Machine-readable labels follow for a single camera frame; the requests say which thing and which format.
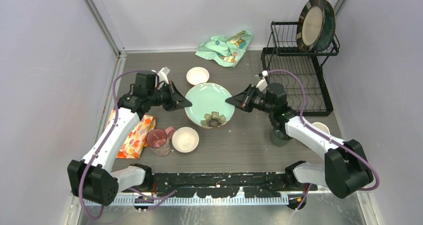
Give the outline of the mint green flower plate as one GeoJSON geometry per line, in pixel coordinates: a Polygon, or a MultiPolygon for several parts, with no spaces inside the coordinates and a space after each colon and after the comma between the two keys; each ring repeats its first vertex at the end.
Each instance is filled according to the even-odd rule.
{"type": "Polygon", "coordinates": [[[214,129],[225,125],[232,118],[235,107],[226,102],[231,93],[216,83],[195,85],[186,93],[192,106],[185,108],[185,113],[195,125],[214,129]]]}

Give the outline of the black rimmed cream plate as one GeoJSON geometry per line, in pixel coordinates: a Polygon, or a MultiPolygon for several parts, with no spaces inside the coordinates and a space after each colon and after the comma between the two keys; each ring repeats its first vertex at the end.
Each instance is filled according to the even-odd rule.
{"type": "Polygon", "coordinates": [[[303,7],[297,25],[296,42],[302,52],[310,51],[318,42],[325,22],[322,0],[309,0],[303,7]]]}

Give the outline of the dark blue floral plate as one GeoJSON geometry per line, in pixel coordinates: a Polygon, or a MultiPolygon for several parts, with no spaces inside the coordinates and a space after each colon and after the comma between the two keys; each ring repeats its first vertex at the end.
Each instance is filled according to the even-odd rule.
{"type": "Polygon", "coordinates": [[[336,29],[335,12],[332,5],[327,0],[323,0],[323,4],[325,12],[325,22],[323,24],[323,30],[320,35],[320,38],[314,46],[314,50],[317,52],[325,51],[330,46],[334,38],[336,29]]]}

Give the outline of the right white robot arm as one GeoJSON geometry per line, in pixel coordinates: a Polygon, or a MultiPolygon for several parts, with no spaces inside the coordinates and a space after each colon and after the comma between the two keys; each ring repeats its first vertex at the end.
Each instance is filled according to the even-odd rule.
{"type": "Polygon", "coordinates": [[[226,103],[244,112],[253,109],[268,113],[271,125],[287,138],[306,145],[323,159],[322,165],[298,161],[285,169],[285,185],[298,190],[304,184],[327,187],[338,198],[345,198],[366,186],[377,186],[376,172],[367,161],[362,145],[356,140],[344,141],[310,124],[287,102],[282,84],[271,83],[266,92],[249,85],[243,92],[226,99],[226,103]]]}

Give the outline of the white bowl orange outside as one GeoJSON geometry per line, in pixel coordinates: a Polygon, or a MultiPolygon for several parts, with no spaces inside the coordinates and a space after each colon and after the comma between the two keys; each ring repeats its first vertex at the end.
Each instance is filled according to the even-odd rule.
{"type": "Polygon", "coordinates": [[[209,78],[209,72],[203,67],[193,67],[186,74],[187,82],[191,85],[206,83],[209,78]]]}

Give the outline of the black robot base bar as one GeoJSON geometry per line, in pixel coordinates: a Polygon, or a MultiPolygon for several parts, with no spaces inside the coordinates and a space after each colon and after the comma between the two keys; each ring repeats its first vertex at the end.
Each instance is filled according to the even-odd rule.
{"type": "Polygon", "coordinates": [[[246,198],[275,198],[279,192],[306,191],[283,172],[155,173],[146,185],[133,188],[160,197],[175,190],[176,198],[233,198],[241,191],[246,198]]]}

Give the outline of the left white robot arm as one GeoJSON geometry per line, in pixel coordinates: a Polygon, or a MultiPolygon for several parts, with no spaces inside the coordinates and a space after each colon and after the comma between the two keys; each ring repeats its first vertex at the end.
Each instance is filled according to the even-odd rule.
{"type": "Polygon", "coordinates": [[[121,191],[136,187],[141,192],[152,188],[150,167],[133,164],[119,171],[112,171],[114,161],[129,133],[141,122],[154,106],[166,111],[190,107],[187,100],[168,79],[167,67],[158,72],[135,70],[135,84],[130,93],[114,100],[115,117],[93,148],[81,159],[72,160],[67,173],[74,196],[80,201],[91,201],[102,206],[110,205],[121,191]]]}

